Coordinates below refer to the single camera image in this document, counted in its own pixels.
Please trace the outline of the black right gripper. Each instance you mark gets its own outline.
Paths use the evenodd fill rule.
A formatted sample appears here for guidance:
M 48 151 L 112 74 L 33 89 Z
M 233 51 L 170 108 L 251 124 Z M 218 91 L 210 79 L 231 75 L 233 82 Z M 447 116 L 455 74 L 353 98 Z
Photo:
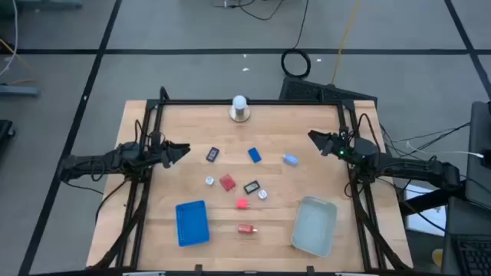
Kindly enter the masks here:
M 321 150 L 321 155 L 323 156 L 332 153 L 339 159 L 355 158 L 354 148 L 349 144 L 351 136 L 348 132 L 321 133 L 316 130 L 310 130 L 308 137 L 316 146 L 324 146 Z

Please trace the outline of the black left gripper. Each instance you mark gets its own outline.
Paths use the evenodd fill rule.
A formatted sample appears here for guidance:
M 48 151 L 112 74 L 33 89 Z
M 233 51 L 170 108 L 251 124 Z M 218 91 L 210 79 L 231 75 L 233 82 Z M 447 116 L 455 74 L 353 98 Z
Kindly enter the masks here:
M 151 138 L 149 164 L 156 165 L 161 163 L 165 169 L 169 169 L 182 158 L 182 155 L 186 155 L 190 150 L 189 143 L 173 143 L 169 140 L 160 141 L 157 138 Z

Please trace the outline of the red square wall charger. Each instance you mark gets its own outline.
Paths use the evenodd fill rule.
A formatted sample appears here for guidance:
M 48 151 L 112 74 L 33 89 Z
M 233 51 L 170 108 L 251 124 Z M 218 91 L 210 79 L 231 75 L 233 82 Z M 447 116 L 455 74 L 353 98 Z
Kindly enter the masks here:
M 229 190 L 233 189 L 236 186 L 235 180 L 229 174 L 226 174 L 226 175 L 222 176 L 219 179 L 219 181 L 220 181 L 220 184 L 222 185 L 222 187 L 226 191 L 229 191 Z

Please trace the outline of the black perforated floor mat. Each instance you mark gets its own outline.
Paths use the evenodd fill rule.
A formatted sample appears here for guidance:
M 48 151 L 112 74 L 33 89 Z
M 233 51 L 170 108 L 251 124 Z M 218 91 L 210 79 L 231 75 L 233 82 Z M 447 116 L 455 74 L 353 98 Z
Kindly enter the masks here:
M 377 98 L 337 88 L 333 84 L 317 84 L 306 80 L 300 80 L 293 77 L 285 77 L 282 83 L 282 89 L 279 95 L 280 100 L 316 100 L 318 90 L 325 87 L 325 101 L 341 100 L 371 100 L 377 105 Z

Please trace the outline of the blue plastic basket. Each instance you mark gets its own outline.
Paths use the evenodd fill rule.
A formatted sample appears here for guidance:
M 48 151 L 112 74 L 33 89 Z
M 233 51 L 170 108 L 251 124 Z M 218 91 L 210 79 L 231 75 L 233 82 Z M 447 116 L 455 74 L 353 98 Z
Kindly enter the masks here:
M 178 245 L 188 247 L 206 243 L 210 239 L 206 203 L 203 200 L 176 206 Z

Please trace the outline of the grey plastic bin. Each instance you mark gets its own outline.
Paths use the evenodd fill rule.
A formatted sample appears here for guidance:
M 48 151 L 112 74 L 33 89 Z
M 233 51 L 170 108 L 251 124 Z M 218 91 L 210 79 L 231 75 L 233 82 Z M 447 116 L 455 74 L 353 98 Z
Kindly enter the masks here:
M 328 257 L 334 244 L 338 207 L 318 197 L 305 196 L 292 231 L 292 245 L 311 255 Z

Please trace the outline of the white paper sheet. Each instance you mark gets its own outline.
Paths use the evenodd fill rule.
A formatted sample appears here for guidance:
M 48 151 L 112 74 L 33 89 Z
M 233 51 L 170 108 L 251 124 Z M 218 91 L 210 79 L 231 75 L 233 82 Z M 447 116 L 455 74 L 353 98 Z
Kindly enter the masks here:
M 429 192 L 431 192 L 430 189 L 409 184 L 405 189 L 404 198 L 412 199 Z M 445 235 L 444 229 L 446 228 L 446 210 L 447 207 L 444 205 L 421 212 L 421 215 L 429 221 L 418 214 L 409 215 L 406 217 L 406 228 L 412 231 L 443 237 Z

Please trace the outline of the dark grey laptop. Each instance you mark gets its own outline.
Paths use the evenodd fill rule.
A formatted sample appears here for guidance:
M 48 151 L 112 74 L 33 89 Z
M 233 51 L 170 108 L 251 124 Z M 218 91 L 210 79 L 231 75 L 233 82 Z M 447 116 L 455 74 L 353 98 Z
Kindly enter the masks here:
M 491 150 L 491 101 L 474 102 L 471 107 L 468 151 L 482 155 Z M 491 209 L 491 169 L 482 164 L 482 158 L 469 156 L 466 168 L 466 197 Z

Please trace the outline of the grey floor bar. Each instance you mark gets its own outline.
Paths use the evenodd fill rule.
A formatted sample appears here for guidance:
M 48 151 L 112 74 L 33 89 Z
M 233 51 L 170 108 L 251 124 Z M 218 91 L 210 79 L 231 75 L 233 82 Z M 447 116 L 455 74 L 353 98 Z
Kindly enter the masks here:
M 37 97 L 39 89 L 33 86 L 0 85 L 0 96 Z

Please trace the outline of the black keyboard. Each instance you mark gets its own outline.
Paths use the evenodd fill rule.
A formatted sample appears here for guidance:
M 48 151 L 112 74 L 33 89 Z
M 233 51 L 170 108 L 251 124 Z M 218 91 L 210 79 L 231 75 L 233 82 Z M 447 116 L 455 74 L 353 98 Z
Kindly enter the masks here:
M 453 235 L 453 252 L 464 276 L 491 276 L 491 235 Z

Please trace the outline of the black aluminium table frame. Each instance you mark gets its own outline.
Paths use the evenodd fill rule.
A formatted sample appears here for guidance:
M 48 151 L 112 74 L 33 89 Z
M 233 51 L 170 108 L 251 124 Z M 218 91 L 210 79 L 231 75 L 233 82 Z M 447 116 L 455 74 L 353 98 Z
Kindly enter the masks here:
M 308 137 L 310 130 L 338 131 L 361 114 L 367 119 L 361 135 L 381 138 L 377 111 L 370 101 L 358 101 L 354 111 L 319 103 L 281 103 L 264 100 L 252 105 L 243 123 L 229 116 L 227 100 L 171 100 L 163 108 L 161 130 L 174 143 L 189 143 L 190 152 L 177 164 L 156 166 L 150 183 L 137 267 L 140 270 L 190 271 L 363 271 L 356 217 L 347 197 L 348 168 L 335 156 L 322 156 Z M 211 147 L 219 149 L 214 163 L 206 160 Z M 255 147 L 262 160 L 254 163 Z M 297 166 L 283 155 L 298 158 Z M 219 179 L 229 174 L 236 186 L 226 191 Z M 213 177 L 208 186 L 206 177 Z M 257 180 L 260 189 L 247 195 L 244 186 Z M 267 192 L 262 200 L 258 193 Z M 334 244 L 328 257 L 298 250 L 291 243 L 301 200 L 315 196 L 338 207 Z M 237 209 L 238 199 L 251 202 Z M 180 247 L 176 206 L 203 200 L 209 223 L 206 243 Z M 253 234 L 238 232 L 253 225 Z

